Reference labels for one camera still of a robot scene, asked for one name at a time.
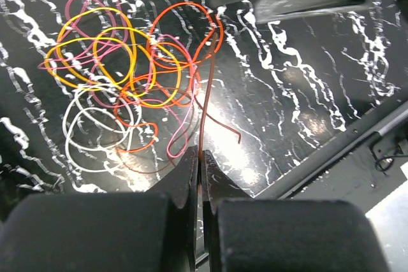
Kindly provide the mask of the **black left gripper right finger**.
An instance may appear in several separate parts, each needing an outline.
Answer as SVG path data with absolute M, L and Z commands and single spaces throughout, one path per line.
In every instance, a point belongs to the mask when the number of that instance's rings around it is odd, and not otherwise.
M 211 271 L 388 271 L 374 228 L 345 201 L 248 198 L 201 155 Z

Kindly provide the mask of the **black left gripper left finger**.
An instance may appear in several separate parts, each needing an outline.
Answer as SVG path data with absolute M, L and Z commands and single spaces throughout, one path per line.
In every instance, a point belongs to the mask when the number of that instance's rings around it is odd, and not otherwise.
M 2 271 L 194 271 L 198 149 L 146 192 L 33 195 L 1 231 Z

